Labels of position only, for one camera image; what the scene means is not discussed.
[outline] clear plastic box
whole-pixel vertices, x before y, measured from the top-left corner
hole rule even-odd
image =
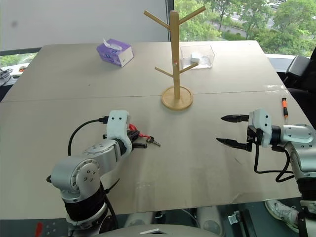
[[[186,68],[193,64],[191,54],[198,55],[198,65],[192,69],[202,69],[213,67],[215,54],[210,45],[196,45],[181,47],[181,63],[182,68]]]

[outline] table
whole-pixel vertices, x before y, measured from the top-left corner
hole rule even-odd
[[[211,70],[181,74],[181,85],[194,94],[285,90],[258,42],[182,42],[209,44],[215,53]],[[135,43],[135,58],[123,68],[101,61],[96,44],[43,47],[4,101],[161,95],[172,79],[169,42]]]
[[[0,219],[65,217],[59,191],[45,179],[67,156],[72,131],[114,109],[128,110],[131,123],[161,143],[161,148],[134,150],[110,174],[121,178],[109,196],[117,214],[297,197],[294,180],[280,184],[275,175],[253,172],[254,152],[215,140],[245,141],[247,123],[220,117],[258,107],[271,114],[273,124],[282,125],[282,97],[288,100],[289,123],[309,124],[287,90],[196,94],[192,106],[181,112],[164,107],[159,96],[0,103]],[[97,143],[104,132],[101,124],[82,129],[72,153]],[[261,149],[259,159],[260,170],[281,169],[285,163],[284,154],[270,149]]]

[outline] key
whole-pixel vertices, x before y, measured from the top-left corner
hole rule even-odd
[[[156,142],[154,137],[152,137],[152,136],[150,136],[150,138],[147,138],[146,142],[153,143],[153,144],[155,144],[156,146],[159,146],[159,147],[161,146],[160,143]]]

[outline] person's foot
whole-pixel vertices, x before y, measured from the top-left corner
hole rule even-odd
[[[297,215],[298,211],[295,207],[289,207],[279,202],[278,200],[265,201],[267,211],[277,220],[284,221],[286,225],[296,233],[298,233],[297,227]]]

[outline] tissue box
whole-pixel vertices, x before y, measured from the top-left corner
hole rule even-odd
[[[129,44],[115,39],[109,39],[106,43],[109,46],[105,46],[103,43],[97,47],[97,51],[103,61],[124,67],[134,57],[132,46]]]

